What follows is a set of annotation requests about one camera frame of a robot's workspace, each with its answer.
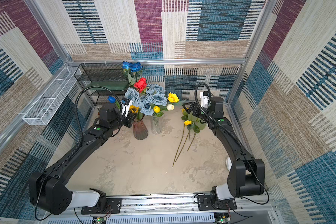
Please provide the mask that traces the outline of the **yellow sunflower bouquet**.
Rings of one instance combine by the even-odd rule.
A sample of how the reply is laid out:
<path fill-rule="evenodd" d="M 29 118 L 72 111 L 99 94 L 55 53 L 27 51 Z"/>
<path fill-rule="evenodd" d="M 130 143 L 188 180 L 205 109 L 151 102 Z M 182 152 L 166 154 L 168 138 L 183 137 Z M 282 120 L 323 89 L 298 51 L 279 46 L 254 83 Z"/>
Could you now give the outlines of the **yellow sunflower bouquet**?
<path fill-rule="evenodd" d="M 187 151 L 189 151 L 196 135 L 200 133 L 201 130 L 205 129 L 205 127 L 207 126 L 207 122 L 201 118 L 198 118 L 196 115 L 193 115 L 193 112 L 190 112 L 187 115 L 187 119 L 184 121 L 184 124 L 187 127 L 189 133 L 190 132 L 194 133 L 193 138 L 192 140 L 190 140 L 190 144 L 187 149 Z"/>

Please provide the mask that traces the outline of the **tall yellow sunflower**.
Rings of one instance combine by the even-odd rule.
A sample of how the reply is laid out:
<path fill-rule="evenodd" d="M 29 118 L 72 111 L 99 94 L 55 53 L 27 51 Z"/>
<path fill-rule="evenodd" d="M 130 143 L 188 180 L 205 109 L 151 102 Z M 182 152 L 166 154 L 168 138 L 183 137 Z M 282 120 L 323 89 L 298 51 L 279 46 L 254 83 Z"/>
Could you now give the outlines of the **tall yellow sunflower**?
<path fill-rule="evenodd" d="M 191 126 L 193 124 L 193 121 L 192 120 L 185 120 L 184 121 L 184 124 L 185 124 L 185 130 L 184 130 L 184 136 L 183 136 L 183 141 L 181 143 L 181 146 L 179 148 L 179 151 L 178 151 L 178 155 L 177 155 L 177 159 L 175 160 L 175 162 L 177 162 L 179 156 L 181 155 L 183 149 L 184 149 L 184 146 L 188 140 L 188 137 L 189 137 L 189 134 L 190 134 L 190 130 L 191 130 Z"/>

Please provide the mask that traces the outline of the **large yellow sunflower stem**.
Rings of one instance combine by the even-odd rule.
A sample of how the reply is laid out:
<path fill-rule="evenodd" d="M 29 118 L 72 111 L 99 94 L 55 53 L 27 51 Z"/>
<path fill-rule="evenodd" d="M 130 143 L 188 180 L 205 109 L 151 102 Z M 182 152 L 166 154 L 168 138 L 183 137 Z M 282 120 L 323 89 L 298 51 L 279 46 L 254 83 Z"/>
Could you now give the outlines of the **large yellow sunflower stem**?
<path fill-rule="evenodd" d="M 187 114 L 185 107 L 182 109 L 182 114 L 183 114 L 183 116 L 186 116 L 186 114 Z M 182 141 L 183 141 L 184 130 L 185 130 L 185 124 L 183 124 L 183 132 L 182 132 L 181 140 L 180 140 L 179 145 L 178 145 L 178 148 L 177 148 L 177 150 L 176 150 L 176 154 L 175 154 L 175 157 L 174 157 L 174 159 L 173 159 L 173 164 L 172 164 L 172 166 L 174 166 L 174 164 L 175 164 L 175 160 L 177 159 L 178 151 L 179 151 L 179 148 L 180 148 L 181 143 L 182 143 Z"/>

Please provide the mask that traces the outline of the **small yellow sunflower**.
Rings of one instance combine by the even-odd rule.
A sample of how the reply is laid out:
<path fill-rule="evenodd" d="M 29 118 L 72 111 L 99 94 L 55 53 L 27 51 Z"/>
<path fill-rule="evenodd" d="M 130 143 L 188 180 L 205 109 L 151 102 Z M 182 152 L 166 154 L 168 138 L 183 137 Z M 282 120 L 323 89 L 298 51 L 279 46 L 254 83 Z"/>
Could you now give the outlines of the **small yellow sunflower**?
<path fill-rule="evenodd" d="M 178 103 L 180 101 L 179 97 L 175 93 L 169 92 L 168 94 L 168 102 L 170 103 Z"/>

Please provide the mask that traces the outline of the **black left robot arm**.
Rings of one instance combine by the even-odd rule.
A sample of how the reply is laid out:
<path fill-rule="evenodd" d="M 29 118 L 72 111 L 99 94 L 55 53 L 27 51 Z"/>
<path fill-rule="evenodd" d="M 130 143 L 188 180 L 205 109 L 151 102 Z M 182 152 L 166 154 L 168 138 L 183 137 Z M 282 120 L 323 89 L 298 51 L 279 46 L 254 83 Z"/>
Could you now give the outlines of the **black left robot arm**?
<path fill-rule="evenodd" d="M 80 132 L 78 143 L 68 153 L 45 171 L 30 176 L 30 201 L 36 209 L 53 215 L 78 207 L 83 214 L 99 214 L 109 209 L 104 192 L 97 189 L 72 191 L 66 184 L 84 161 L 108 139 L 116 136 L 122 126 L 132 126 L 134 115 L 129 111 L 132 104 L 132 100 L 123 97 L 102 106 L 99 118 L 85 132 Z"/>

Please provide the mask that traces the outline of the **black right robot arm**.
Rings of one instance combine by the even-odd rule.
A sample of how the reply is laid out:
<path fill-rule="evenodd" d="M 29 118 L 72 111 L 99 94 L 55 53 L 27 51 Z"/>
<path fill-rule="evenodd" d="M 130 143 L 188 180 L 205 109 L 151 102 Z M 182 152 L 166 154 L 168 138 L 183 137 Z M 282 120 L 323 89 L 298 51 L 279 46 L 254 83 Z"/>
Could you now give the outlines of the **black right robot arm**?
<path fill-rule="evenodd" d="M 221 97 L 213 97 L 206 83 L 199 83 L 207 88 L 204 97 L 208 97 L 207 103 L 200 104 L 197 95 L 190 102 L 189 109 L 185 111 L 189 115 L 199 118 L 208 124 L 209 129 L 223 144 L 229 159 L 231 168 L 225 184 L 215 186 L 211 191 L 212 202 L 232 201 L 234 198 L 262 195 L 267 193 L 265 188 L 265 163 L 262 159 L 256 159 L 244 147 L 235 134 L 231 122 L 224 117 L 224 100 Z"/>

